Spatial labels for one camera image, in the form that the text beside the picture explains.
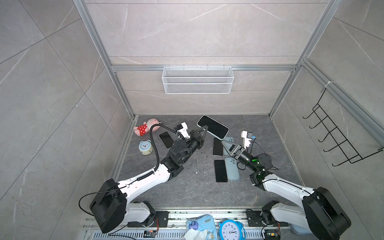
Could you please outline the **light case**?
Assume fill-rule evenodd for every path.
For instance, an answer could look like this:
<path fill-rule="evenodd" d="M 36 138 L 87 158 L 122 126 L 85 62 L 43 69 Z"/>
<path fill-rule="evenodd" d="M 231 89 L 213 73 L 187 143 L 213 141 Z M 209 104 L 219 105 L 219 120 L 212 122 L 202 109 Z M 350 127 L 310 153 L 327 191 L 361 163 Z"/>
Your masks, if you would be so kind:
<path fill-rule="evenodd" d="M 230 150 L 230 148 L 233 146 L 234 138 L 233 137 L 225 137 L 223 142 L 223 155 L 229 156 L 227 150 Z"/>
<path fill-rule="evenodd" d="M 229 181 L 239 181 L 240 173 L 237 167 L 237 160 L 234 158 L 225 158 L 227 178 Z"/>

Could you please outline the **phone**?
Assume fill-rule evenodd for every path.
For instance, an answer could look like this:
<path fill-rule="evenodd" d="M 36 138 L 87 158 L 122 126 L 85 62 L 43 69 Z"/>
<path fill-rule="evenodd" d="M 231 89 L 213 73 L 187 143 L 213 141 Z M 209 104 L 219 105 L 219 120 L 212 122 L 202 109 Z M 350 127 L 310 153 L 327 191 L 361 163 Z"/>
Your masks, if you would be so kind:
<path fill-rule="evenodd" d="M 222 141 L 219 140 L 218 138 L 214 138 L 213 155 L 215 155 L 215 156 L 223 156 Z"/>
<path fill-rule="evenodd" d="M 208 127 L 208 132 L 219 140 L 224 140 L 229 132 L 229 128 L 223 124 L 217 122 L 216 120 L 208 117 L 206 115 L 202 116 L 198 122 L 197 126 L 199 127 Z"/>
<path fill-rule="evenodd" d="M 174 140 L 168 132 L 159 134 L 159 137 L 166 149 L 170 149 L 173 146 Z"/>
<path fill-rule="evenodd" d="M 228 176 L 224 160 L 214 160 L 215 177 L 217 183 L 227 183 Z"/>

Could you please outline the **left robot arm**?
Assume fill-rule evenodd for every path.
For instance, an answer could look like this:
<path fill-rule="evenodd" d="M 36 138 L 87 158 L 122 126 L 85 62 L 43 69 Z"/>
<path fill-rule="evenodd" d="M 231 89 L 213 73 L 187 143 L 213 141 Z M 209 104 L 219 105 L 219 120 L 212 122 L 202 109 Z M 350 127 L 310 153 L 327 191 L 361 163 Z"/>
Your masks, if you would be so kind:
<path fill-rule="evenodd" d="M 105 181 L 90 203 L 91 214 L 102 233 L 111 232 L 124 221 L 149 226 L 155 219 L 156 211 L 147 201 L 134 203 L 133 200 L 179 175 L 193 153 L 202 148 L 207 133 L 208 126 L 191 130 L 188 139 L 174 141 L 163 160 L 157 159 L 154 168 L 120 182 L 114 179 Z"/>

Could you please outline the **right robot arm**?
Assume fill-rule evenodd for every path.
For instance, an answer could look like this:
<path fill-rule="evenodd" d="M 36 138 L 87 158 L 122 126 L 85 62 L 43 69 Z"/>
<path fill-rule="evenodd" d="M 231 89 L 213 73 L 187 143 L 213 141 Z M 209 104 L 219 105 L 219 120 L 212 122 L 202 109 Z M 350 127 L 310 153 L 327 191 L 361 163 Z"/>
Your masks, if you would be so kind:
<path fill-rule="evenodd" d="M 351 227 L 350 218 L 326 188 L 308 188 L 278 177 L 271 171 L 272 158 L 266 153 L 253 156 L 239 144 L 225 140 L 221 144 L 230 157 L 253 171 L 253 186 L 293 203 L 269 202 L 262 208 L 263 224 L 288 223 L 310 231 L 319 240 L 338 240 Z"/>

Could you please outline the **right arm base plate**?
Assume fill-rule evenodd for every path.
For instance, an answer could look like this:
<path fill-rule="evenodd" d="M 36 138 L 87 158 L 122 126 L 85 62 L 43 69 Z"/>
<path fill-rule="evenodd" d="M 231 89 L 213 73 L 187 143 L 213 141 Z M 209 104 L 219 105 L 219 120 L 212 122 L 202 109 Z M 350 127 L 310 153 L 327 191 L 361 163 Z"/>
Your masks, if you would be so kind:
<path fill-rule="evenodd" d="M 267 211 L 247 209 L 246 216 L 249 227 L 279 226 L 272 214 Z"/>

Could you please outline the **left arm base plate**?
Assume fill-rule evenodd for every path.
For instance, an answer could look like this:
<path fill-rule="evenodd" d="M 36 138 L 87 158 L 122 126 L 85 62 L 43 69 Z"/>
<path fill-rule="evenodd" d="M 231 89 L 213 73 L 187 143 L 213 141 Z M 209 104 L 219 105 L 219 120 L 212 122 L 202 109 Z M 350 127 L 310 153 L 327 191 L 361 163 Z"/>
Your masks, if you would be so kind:
<path fill-rule="evenodd" d="M 128 223 L 129 228 L 138 228 L 138 227 L 167 227 L 168 226 L 168 211 L 156 211 L 155 214 L 150 214 L 150 216 L 143 222 L 130 222 Z"/>

